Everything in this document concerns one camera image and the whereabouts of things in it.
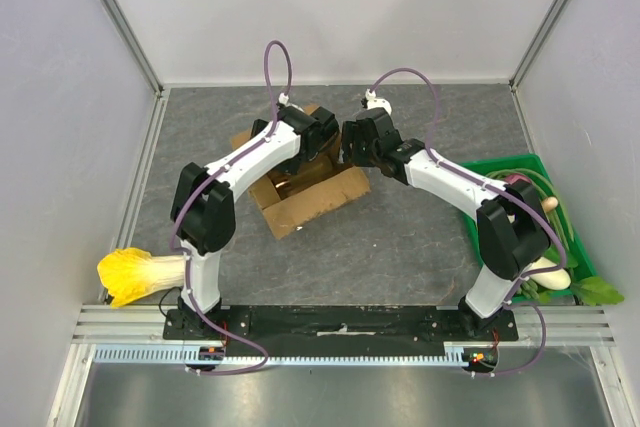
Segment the brown cardboard express box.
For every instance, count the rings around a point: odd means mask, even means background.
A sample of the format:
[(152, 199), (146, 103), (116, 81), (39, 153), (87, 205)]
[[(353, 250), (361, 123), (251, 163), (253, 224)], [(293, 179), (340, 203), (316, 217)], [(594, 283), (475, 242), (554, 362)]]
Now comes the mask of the brown cardboard express box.
[[(295, 175), (272, 169), (252, 184), (248, 192), (265, 218), (273, 236), (281, 239), (307, 222), (336, 210), (370, 192), (363, 170), (338, 162), (339, 138), (315, 160), (300, 166)], [(277, 192), (273, 180), (294, 176), (294, 188)]]

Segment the gold capped amber bottle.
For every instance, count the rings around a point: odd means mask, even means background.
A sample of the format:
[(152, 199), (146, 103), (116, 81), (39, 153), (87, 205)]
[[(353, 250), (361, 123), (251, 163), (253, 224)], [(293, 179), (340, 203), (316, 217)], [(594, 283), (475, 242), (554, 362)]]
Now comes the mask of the gold capped amber bottle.
[(294, 188), (294, 176), (278, 176), (273, 180), (274, 187), (277, 192), (287, 195)]

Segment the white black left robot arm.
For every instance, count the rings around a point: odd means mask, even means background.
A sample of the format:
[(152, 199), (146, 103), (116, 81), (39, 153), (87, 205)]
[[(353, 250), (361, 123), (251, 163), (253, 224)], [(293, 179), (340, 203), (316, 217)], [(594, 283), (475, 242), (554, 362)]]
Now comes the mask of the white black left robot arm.
[(191, 310), (184, 326), (196, 339), (211, 339), (219, 329), (213, 310), (221, 302), (221, 253), (236, 231), (236, 201), (274, 168), (297, 173), (338, 133), (335, 115), (323, 107), (306, 113), (281, 105), (274, 121), (255, 121), (250, 139), (226, 157), (182, 169), (170, 211), (170, 248), (187, 259), (181, 298)]

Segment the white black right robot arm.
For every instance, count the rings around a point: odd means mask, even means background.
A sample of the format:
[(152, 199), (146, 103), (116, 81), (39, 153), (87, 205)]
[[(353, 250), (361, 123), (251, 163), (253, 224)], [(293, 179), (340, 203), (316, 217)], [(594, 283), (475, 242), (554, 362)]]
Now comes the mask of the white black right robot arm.
[(535, 188), (481, 176), (447, 162), (415, 138), (404, 140), (381, 107), (343, 123), (341, 149), (345, 161), (377, 168), (475, 219), (483, 266), (458, 304), (457, 324), (465, 338), (483, 339), (513, 296), (516, 280), (550, 247), (549, 224)]

